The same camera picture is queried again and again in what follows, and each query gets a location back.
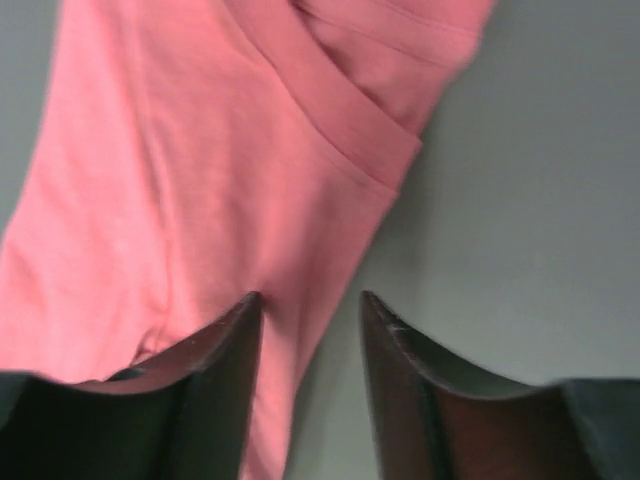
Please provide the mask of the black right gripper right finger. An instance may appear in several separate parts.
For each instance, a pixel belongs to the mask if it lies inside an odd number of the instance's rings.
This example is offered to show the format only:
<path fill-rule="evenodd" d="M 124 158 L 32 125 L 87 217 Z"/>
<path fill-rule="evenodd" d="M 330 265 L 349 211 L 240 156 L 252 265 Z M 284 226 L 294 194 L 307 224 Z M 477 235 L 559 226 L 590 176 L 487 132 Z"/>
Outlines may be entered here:
<path fill-rule="evenodd" d="M 637 380 L 523 384 L 447 349 L 370 291 L 360 327 L 382 478 L 638 477 Z"/>

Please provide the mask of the salmon pink t shirt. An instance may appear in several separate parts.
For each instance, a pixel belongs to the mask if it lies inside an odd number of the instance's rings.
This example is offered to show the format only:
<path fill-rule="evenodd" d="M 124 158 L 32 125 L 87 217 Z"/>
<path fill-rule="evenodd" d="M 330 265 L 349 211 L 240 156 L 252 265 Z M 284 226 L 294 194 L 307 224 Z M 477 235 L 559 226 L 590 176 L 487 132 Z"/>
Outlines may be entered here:
<path fill-rule="evenodd" d="M 245 479 L 279 479 L 305 370 L 489 1 L 63 1 L 1 247 L 1 363 L 103 378 L 249 291 Z"/>

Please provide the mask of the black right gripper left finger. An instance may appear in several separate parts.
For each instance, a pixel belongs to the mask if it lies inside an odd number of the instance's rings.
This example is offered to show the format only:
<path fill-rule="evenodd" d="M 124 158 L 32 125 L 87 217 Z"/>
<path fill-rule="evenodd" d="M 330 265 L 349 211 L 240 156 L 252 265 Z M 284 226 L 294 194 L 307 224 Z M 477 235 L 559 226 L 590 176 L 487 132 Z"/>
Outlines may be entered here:
<path fill-rule="evenodd" d="M 104 381 L 1 374 L 5 479 L 234 479 L 261 342 L 261 297 Z"/>

